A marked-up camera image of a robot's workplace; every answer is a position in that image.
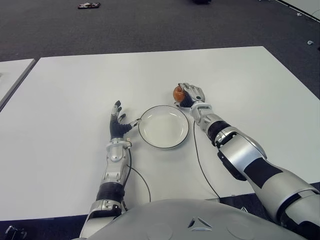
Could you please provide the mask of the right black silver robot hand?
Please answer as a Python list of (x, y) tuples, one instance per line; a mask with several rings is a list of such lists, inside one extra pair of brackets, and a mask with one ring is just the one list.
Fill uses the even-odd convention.
[(175, 105), (181, 108), (191, 108), (196, 102), (205, 102), (205, 95), (198, 86), (189, 83), (179, 83), (173, 90)]

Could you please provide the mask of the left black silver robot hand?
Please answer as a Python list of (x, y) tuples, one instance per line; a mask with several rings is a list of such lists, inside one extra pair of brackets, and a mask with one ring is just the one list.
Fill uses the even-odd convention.
[(117, 100), (112, 108), (109, 122), (110, 139), (122, 139), (126, 133), (135, 128), (140, 122), (141, 118), (137, 118), (130, 123), (123, 123), (127, 116), (126, 113), (120, 115), (122, 111), (122, 104)]

